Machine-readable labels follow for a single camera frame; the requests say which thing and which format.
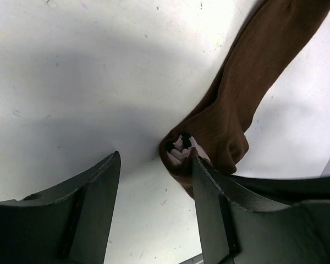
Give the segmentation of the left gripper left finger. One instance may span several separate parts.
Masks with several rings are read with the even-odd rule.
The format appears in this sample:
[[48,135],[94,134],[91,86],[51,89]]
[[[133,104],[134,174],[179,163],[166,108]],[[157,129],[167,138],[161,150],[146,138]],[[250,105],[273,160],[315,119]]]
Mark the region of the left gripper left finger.
[[0,263],[103,263],[120,178],[114,152],[22,200],[0,202]]

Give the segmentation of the dark brown sock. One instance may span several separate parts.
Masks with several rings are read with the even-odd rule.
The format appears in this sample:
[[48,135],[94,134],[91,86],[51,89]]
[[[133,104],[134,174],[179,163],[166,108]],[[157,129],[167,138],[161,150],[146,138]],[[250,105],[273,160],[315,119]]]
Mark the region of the dark brown sock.
[[329,11],[330,1],[261,1],[245,19],[203,99],[159,145],[162,163],[189,196],[195,156],[222,174],[236,172],[264,95]]

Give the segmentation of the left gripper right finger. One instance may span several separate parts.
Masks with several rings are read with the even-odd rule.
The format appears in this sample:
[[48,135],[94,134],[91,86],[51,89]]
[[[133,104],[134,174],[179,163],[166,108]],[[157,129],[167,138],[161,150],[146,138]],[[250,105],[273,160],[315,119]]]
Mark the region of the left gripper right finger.
[[192,172],[204,263],[330,263],[330,202],[239,205],[203,158]]

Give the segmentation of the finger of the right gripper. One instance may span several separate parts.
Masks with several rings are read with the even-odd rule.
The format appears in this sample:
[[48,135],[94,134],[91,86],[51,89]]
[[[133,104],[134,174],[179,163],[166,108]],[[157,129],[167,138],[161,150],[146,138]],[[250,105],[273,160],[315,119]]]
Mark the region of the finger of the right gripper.
[[294,205],[330,202],[330,176],[305,179],[222,177],[223,192],[239,205]]

